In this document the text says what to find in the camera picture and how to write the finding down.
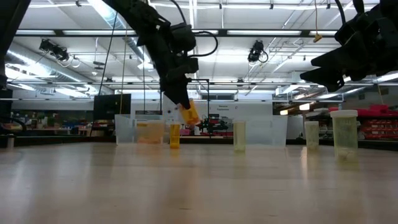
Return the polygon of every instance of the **ceiling beam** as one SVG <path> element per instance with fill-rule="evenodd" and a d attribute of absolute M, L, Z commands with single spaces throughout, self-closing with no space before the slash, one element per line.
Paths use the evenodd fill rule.
<path fill-rule="evenodd" d="M 216 37 L 287 37 L 314 38 L 315 29 L 210 29 Z M 334 38 L 337 30 L 318 30 L 324 38 Z M 125 30 L 117 30 L 112 35 L 111 29 L 19 29 L 16 37 L 125 37 Z M 133 30 L 128 37 L 137 37 Z M 210 34 L 195 34 L 195 37 L 212 37 Z"/>

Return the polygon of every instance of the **wooden table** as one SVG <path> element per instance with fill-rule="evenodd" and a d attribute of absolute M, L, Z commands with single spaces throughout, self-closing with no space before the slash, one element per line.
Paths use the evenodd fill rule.
<path fill-rule="evenodd" d="M 1 223 L 397 223 L 398 153 L 116 146 L 0 153 Z"/>

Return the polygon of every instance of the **red object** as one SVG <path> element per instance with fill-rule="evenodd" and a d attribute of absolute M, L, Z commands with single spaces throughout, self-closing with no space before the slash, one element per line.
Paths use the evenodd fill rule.
<path fill-rule="evenodd" d="M 329 112 L 338 111 L 338 107 L 329 107 Z"/>

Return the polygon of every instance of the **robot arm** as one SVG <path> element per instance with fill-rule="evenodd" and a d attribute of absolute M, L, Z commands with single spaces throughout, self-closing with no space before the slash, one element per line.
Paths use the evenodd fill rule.
<path fill-rule="evenodd" d="M 185 109 L 190 108 L 186 73 L 198 71 L 198 59 L 187 56 L 196 46 L 191 25 L 171 23 L 140 0 L 103 0 L 123 16 L 145 46 L 160 77 L 160 90 Z"/>

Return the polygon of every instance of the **glass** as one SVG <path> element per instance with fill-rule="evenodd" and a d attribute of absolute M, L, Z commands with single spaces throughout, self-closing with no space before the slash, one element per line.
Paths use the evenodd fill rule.
<path fill-rule="evenodd" d="M 234 150 L 246 150 L 246 122 L 234 121 Z"/>

